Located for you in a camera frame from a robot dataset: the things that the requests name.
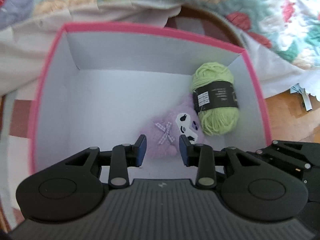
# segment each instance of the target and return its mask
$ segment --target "ridged surface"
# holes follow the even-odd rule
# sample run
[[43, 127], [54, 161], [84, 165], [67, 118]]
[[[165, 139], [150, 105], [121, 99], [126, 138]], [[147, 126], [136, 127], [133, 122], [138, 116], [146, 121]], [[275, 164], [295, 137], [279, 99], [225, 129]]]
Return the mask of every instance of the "ridged surface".
[[26, 220], [10, 235], [14, 240], [308, 240], [315, 236], [296, 219], [261, 224], [237, 217], [214, 192], [197, 190], [189, 180], [142, 179], [111, 191], [97, 210], [79, 220], [59, 225]]

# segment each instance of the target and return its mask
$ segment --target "plush toy face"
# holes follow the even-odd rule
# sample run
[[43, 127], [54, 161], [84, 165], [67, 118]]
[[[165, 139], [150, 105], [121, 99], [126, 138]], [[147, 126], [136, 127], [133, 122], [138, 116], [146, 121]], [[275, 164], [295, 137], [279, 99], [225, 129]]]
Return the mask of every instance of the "plush toy face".
[[187, 136], [190, 143], [195, 144], [198, 140], [198, 135], [196, 131], [198, 130], [198, 123], [194, 120], [191, 120], [191, 117], [187, 113], [180, 113], [176, 117], [176, 124], [180, 131], [180, 135], [184, 134]]

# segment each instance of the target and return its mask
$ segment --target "plush toy ear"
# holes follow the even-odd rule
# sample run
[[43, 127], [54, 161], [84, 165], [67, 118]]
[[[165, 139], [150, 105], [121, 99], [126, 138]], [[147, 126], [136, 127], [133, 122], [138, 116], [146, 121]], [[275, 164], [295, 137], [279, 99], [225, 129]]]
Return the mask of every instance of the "plush toy ear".
[[183, 96], [179, 106], [189, 106], [193, 109], [194, 105], [193, 105], [192, 94], [187, 94], [187, 95]]

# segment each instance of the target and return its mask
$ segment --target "white cloth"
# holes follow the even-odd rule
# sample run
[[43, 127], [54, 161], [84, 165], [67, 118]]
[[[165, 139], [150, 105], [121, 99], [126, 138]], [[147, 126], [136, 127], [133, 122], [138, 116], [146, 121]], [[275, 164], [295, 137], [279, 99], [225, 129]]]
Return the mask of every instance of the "white cloth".
[[282, 59], [270, 49], [256, 42], [247, 33], [237, 29], [249, 52], [260, 81], [264, 98], [288, 90], [299, 83], [306, 92], [320, 100], [320, 70], [303, 70]]
[[114, 0], [34, 17], [0, 32], [0, 96], [36, 79], [56, 32], [66, 22], [126, 21], [164, 27], [181, 3]]

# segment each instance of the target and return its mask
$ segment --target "floral quilt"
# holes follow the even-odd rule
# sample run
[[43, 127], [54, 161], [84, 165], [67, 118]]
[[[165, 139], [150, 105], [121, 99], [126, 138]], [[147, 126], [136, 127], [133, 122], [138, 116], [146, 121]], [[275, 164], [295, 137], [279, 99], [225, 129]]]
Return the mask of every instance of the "floral quilt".
[[[0, 0], [0, 29], [29, 17], [106, 0]], [[183, 0], [223, 15], [302, 69], [320, 67], [320, 0]]]

